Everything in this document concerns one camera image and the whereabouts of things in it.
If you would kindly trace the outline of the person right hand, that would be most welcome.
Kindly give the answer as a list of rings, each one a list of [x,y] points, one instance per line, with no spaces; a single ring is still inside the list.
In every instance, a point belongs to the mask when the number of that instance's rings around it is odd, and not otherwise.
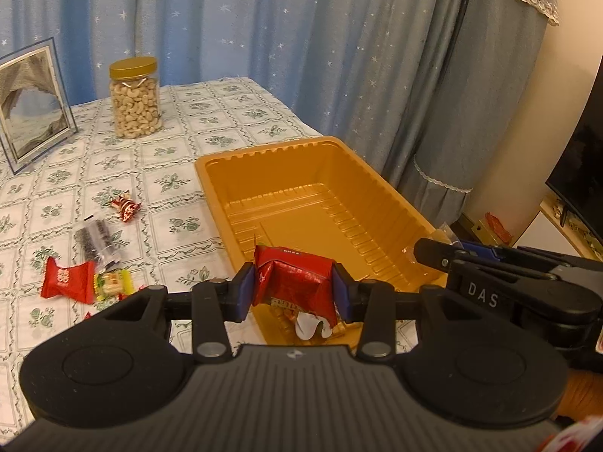
[[[603,415],[603,377],[587,370],[570,370],[562,400],[554,415],[559,426]]]

